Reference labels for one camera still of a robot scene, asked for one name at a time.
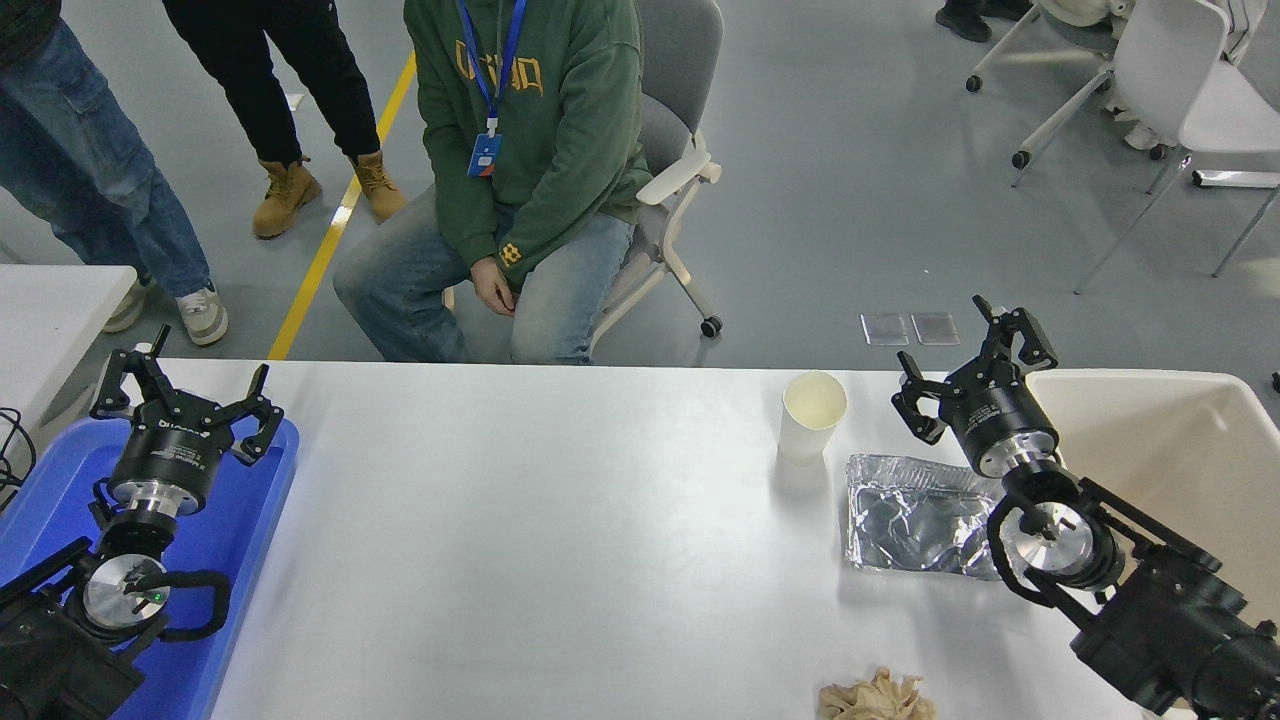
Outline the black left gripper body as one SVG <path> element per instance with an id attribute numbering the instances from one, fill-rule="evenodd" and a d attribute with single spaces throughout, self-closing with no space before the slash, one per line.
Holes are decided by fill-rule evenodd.
<path id="1" fill-rule="evenodd" d="M 108 480 L 111 498 L 136 501 L 159 491 L 179 501 L 207 500 L 232 441 L 220 411 L 219 404 L 134 407 L 129 438 Z"/>

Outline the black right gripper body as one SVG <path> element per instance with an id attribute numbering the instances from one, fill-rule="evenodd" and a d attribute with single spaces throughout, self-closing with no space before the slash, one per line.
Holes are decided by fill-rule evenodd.
<path id="1" fill-rule="evenodd" d="M 977 473 L 1006 473 L 1020 462 L 1055 457 L 1059 433 L 1006 360 L 973 360 L 945 378 L 940 419 Z"/>

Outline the seated person's left hand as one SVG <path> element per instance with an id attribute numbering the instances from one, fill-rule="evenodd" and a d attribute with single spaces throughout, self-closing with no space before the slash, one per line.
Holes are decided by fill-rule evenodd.
<path id="1" fill-rule="evenodd" d="M 476 260 L 470 268 L 474 292 L 485 307 L 499 316 L 513 316 L 518 295 L 515 293 L 493 256 Z"/>

